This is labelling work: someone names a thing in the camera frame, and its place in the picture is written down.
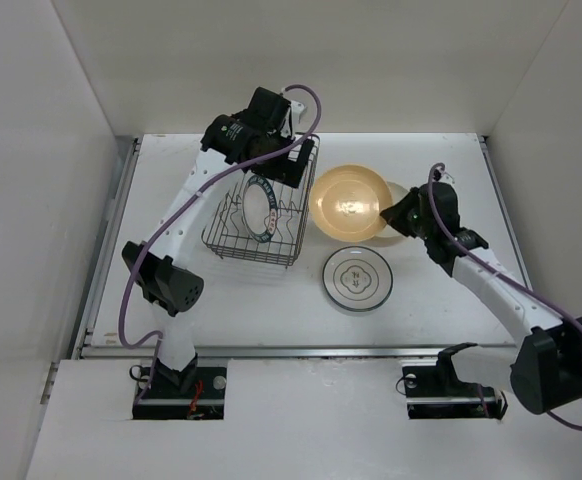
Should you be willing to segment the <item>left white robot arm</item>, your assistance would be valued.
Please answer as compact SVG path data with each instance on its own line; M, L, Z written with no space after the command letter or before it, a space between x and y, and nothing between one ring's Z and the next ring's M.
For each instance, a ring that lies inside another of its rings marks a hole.
M297 129L306 112L304 104L290 100L290 91L306 92L315 105L313 123L304 134ZM158 382L172 396L188 394L194 387L197 354L189 322L182 316L199 299L203 279L190 271L195 242L208 217L231 184L255 171L260 177L295 186L304 174L299 160L290 159L314 133L322 106L318 95L298 84L274 92L257 88L248 106L231 115L221 114L206 128L192 171L156 231L147 239L129 241L122 258L129 277L118 313L120 343L135 349L154 339L147 387ZM135 287L161 314L161 325L136 341L126 337L126 315Z

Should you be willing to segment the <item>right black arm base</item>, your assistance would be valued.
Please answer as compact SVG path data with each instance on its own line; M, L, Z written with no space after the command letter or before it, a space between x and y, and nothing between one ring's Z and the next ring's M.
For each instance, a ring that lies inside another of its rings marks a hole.
M471 383L446 384L435 365L403 365L396 391L406 399L410 420L501 421L508 410L503 393Z

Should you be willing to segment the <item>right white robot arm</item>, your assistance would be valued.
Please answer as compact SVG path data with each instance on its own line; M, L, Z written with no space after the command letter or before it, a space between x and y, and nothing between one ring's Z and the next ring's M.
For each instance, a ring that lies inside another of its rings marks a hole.
M536 415L582 399L582 319L569 321L534 298L486 240L461 226L451 185L414 187L380 215L402 235L421 239L429 258L486 306L514 341L510 354L475 343L441 351L434 369L441 391L455 394L468 384L509 391Z

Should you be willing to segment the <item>white plate green line rim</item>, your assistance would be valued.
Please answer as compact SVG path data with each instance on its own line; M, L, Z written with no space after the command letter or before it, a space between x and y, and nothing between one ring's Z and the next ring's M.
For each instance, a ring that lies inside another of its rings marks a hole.
M322 284L329 299L339 308L367 313L390 298L394 275L389 263L377 251L364 246L336 250L322 268Z

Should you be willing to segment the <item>white plate dark green band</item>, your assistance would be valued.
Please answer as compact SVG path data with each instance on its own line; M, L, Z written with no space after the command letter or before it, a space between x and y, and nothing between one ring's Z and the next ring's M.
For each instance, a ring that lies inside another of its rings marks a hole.
M242 192L242 218L250 237L258 243L269 243L277 230L278 217L272 184L262 176L250 176Z

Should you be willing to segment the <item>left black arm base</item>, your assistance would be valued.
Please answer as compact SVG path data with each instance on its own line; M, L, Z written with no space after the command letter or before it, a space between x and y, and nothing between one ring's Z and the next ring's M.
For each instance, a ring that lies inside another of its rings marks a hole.
M228 383L227 365L199 365L193 383L184 393L155 374L149 389L138 399L149 379L149 366L133 365L129 375L136 382L133 420L223 420Z

